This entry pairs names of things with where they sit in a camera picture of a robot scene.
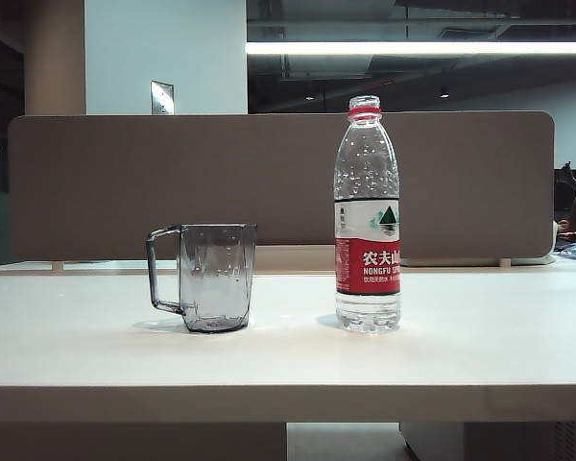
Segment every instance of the water bottle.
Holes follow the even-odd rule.
[[[399,174],[377,96],[349,101],[349,127],[335,162],[335,276],[343,328],[398,327]]]

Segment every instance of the desk leg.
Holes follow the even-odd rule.
[[[401,423],[419,461],[575,461],[576,421]]]
[[[0,424],[0,461],[171,459],[166,455],[286,461],[286,424]]]

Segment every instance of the gray transparent mug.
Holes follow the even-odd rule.
[[[177,234],[179,300],[159,298],[156,239]],[[190,331],[235,331],[248,324],[256,224],[182,224],[147,237],[152,305],[179,314]]]

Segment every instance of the ceiling light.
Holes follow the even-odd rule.
[[[248,42],[249,55],[576,55],[576,41]]]

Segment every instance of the green triangle logo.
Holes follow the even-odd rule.
[[[395,214],[393,213],[393,209],[388,207],[382,219],[380,219],[380,224],[396,224]]]

